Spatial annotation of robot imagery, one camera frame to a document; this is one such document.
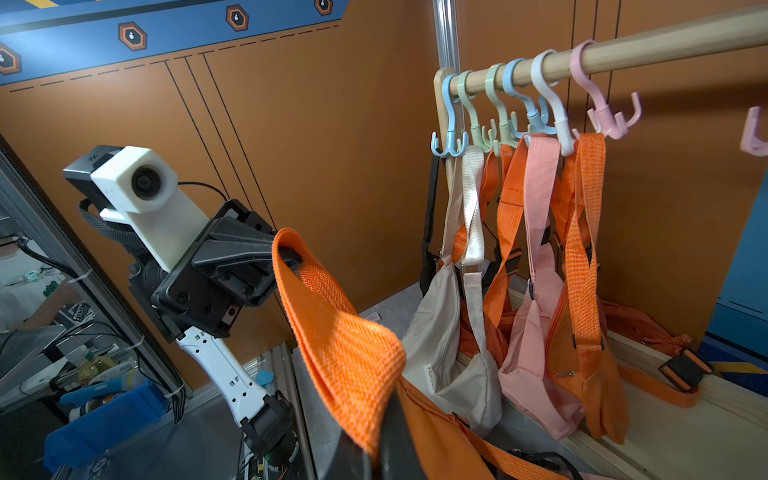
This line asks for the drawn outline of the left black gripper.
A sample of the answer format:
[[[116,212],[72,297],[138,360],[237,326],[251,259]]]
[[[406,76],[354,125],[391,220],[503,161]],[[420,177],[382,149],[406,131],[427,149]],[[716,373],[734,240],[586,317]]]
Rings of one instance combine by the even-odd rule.
[[[196,327],[227,338],[244,307],[275,292],[272,247],[277,231],[237,200],[225,202],[150,297],[167,339]]]

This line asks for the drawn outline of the pink bag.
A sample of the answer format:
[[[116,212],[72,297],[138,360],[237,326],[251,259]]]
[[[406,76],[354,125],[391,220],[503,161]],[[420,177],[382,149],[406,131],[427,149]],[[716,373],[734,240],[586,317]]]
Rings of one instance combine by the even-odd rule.
[[[553,248],[545,239],[561,145],[544,135],[529,135],[523,145],[527,148],[523,208],[530,279],[498,378],[506,399],[553,439],[561,440],[585,416],[581,401],[545,374],[546,340],[564,287]]]

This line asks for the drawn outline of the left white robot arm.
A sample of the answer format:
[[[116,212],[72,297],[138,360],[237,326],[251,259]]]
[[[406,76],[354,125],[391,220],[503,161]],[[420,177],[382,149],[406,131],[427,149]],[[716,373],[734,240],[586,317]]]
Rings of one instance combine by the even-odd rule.
[[[299,452],[295,409],[281,391],[260,386],[224,342],[240,311],[261,306],[277,289],[275,235],[257,213],[228,200],[175,267],[164,271],[150,255],[136,254],[129,281],[166,341],[191,355],[228,401],[253,455],[286,470]]]

